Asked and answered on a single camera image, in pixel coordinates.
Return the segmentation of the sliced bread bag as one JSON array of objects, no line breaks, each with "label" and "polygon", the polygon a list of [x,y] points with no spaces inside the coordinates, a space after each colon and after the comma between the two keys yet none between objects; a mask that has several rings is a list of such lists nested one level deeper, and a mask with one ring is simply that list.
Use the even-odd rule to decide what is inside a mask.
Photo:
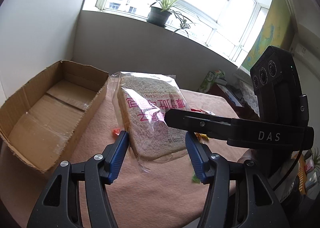
[{"label": "sliced bread bag", "polygon": [[175,75],[116,72],[107,91],[121,129],[130,138],[132,163],[142,172],[148,164],[161,164],[186,155],[185,131],[169,127],[164,120],[170,109],[190,107]]}]

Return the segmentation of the brown cardboard box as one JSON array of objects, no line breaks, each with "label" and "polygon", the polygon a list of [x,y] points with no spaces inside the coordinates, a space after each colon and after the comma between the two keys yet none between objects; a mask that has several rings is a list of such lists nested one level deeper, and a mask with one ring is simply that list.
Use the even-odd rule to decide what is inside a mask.
[{"label": "brown cardboard box", "polygon": [[42,176],[69,160],[106,96],[107,72],[61,60],[17,90],[1,106],[1,138]]}]

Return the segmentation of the dark side table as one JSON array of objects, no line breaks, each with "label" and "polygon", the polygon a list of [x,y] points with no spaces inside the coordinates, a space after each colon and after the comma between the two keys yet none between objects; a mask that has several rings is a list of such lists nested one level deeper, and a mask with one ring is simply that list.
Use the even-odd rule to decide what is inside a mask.
[{"label": "dark side table", "polygon": [[226,88],[226,86],[213,84],[208,91],[208,94],[224,98],[233,109],[236,107],[243,108],[240,101]]}]

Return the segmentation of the potted spider plant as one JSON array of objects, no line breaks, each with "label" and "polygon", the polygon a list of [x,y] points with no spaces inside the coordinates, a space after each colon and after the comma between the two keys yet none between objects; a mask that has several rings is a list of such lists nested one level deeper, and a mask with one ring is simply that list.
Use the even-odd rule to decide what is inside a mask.
[{"label": "potted spider plant", "polygon": [[175,33],[183,31],[189,37],[189,30],[191,25],[194,24],[191,19],[176,11],[176,3],[179,0],[157,0],[150,5],[150,12],[148,14],[147,22],[159,27],[165,28],[167,20],[170,16],[174,16],[179,21],[179,27],[175,29]]}]

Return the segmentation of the orange blue snack pouch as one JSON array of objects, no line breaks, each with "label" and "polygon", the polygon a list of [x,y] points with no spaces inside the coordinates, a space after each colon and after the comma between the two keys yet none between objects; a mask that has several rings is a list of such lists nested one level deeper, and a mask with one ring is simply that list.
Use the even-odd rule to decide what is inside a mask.
[{"label": "orange blue snack pouch", "polygon": [[117,139],[118,136],[120,135],[120,133],[121,133],[121,129],[119,129],[119,128],[112,129],[112,136],[114,139]]}]

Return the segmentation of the wall map poster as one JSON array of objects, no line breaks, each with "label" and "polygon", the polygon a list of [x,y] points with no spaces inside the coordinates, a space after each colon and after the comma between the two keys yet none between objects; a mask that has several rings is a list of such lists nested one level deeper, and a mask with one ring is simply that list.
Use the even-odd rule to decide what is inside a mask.
[{"label": "wall map poster", "polygon": [[270,45],[288,51],[294,35],[295,30],[287,1],[272,0],[263,27],[242,67],[249,71]]}]

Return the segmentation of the yellow candy wrapper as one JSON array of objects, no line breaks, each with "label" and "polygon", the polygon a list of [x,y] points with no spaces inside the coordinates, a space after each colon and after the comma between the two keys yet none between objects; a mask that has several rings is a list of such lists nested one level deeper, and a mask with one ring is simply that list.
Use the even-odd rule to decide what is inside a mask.
[{"label": "yellow candy wrapper", "polygon": [[195,135],[199,141],[205,141],[205,142],[209,141],[209,138],[205,134],[195,133]]}]

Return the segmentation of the small green candy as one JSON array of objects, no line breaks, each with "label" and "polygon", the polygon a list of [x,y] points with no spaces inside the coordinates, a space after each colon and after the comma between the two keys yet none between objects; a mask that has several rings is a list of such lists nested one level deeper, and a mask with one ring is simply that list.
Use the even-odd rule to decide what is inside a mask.
[{"label": "small green candy", "polygon": [[193,175],[191,181],[195,184],[199,184],[201,182],[200,179],[196,176],[196,174]]}]

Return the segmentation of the pink table cloth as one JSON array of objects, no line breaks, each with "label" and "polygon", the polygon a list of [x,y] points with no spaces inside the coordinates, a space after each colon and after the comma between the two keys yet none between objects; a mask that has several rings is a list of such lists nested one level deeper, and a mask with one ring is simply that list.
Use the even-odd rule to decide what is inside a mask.
[{"label": "pink table cloth", "polygon": [[[107,96],[82,135],[72,162],[88,160],[114,141],[118,125],[112,99]],[[127,155],[118,178],[107,186],[108,198],[119,227],[183,227],[199,218],[208,187],[192,181],[188,156],[164,164],[148,164],[142,172]],[[1,150],[1,200],[21,227],[27,225],[33,207],[46,185],[32,169]]]}]

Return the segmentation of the green white carton box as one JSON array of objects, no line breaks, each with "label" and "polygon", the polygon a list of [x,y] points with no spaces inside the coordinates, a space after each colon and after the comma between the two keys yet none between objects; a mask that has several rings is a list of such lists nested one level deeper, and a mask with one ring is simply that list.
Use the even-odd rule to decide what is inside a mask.
[{"label": "green white carton box", "polygon": [[197,91],[207,93],[215,84],[216,79],[223,79],[224,77],[225,72],[223,70],[209,71]]}]

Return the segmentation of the white lace cloth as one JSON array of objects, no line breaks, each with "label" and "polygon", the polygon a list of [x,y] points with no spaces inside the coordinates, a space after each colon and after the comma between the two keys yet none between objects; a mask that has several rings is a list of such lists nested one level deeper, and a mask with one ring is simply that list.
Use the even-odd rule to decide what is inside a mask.
[{"label": "white lace cloth", "polygon": [[252,110],[255,112],[257,116],[260,116],[258,99],[257,96],[254,94],[253,84],[249,70],[245,69],[243,66],[240,66],[235,71],[233,76],[237,79],[236,85],[242,92],[244,101],[248,103],[250,108],[252,108]]}]

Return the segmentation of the red green white snack bag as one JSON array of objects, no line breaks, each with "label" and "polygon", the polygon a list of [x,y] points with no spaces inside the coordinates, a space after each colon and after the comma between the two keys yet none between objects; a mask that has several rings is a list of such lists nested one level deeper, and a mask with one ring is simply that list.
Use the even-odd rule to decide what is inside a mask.
[{"label": "red green white snack bag", "polygon": [[192,112],[203,113],[203,114],[206,114],[206,115],[216,115],[215,113],[213,113],[211,111],[202,110],[202,109],[198,110],[198,109],[191,108],[191,111]]}]

